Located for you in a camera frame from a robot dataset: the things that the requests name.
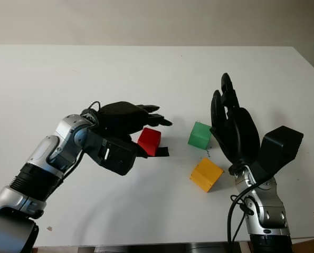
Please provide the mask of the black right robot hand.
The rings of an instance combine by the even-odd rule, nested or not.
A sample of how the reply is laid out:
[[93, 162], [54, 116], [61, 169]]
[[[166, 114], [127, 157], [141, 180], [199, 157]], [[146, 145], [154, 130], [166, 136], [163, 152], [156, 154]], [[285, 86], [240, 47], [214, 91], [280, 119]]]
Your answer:
[[221, 78], [221, 90], [213, 93], [210, 132], [231, 163], [229, 174], [240, 173], [257, 158], [260, 139], [248, 110], [239, 105], [228, 73]]

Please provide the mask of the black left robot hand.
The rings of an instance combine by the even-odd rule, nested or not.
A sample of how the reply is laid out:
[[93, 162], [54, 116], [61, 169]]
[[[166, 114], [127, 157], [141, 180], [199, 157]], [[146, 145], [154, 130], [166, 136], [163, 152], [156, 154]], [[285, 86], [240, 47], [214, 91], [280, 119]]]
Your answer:
[[156, 113], [157, 105], [135, 105], [120, 101], [103, 106], [98, 112], [99, 124], [95, 132], [103, 138], [117, 138], [137, 149], [137, 157], [151, 157], [139, 144], [132, 141], [131, 135], [143, 130], [145, 126], [169, 127], [173, 123]]

